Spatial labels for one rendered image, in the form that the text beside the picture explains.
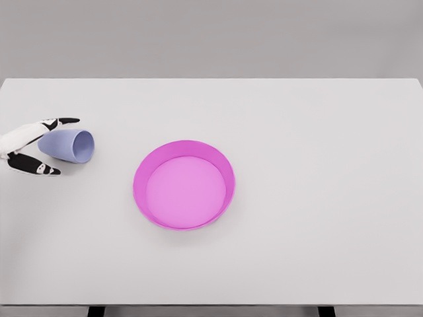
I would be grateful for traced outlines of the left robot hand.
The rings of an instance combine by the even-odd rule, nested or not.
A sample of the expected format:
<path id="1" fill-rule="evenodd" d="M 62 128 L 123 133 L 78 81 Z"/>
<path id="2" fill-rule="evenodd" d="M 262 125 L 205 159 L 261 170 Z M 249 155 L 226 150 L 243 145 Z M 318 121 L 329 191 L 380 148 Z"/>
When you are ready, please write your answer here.
<path id="1" fill-rule="evenodd" d="M 42 138 L 61 125 L 79 123 L 79 118 L 51 118 L 24 124 L 4 135 L 0 135 L 0 160 L 10 168 L 36 176 L 59 176 L 61 171 L 37 158 L 20 153 L 27 145 Z"/>

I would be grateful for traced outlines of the lavender blue cup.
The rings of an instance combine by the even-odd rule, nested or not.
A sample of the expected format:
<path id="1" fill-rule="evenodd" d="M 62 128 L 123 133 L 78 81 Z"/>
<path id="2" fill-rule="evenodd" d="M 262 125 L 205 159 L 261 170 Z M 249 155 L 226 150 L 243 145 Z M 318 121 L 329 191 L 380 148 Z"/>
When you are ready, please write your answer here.
<path id="1" fill-rule="evenodd" d="M 38 141 L 39 150 L 55 159 L 85 164 L 95 150 L 95 141 L 90 132 L 80 129 L 51 131 Z"/>

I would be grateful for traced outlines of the pink round plate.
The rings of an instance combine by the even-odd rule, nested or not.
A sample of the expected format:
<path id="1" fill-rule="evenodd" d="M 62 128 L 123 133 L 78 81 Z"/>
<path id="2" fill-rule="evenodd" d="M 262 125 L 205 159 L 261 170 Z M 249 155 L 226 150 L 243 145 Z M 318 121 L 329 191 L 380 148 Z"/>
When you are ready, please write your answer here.
<path id="1" fill-rule="evenodd" d="M 235 194 L 235 173 L 218 149 L 193 140 L 173 141 L 150 152 L 133 178 L 135 204 L 153 224 L 194 230 L 216 221 Z"/>

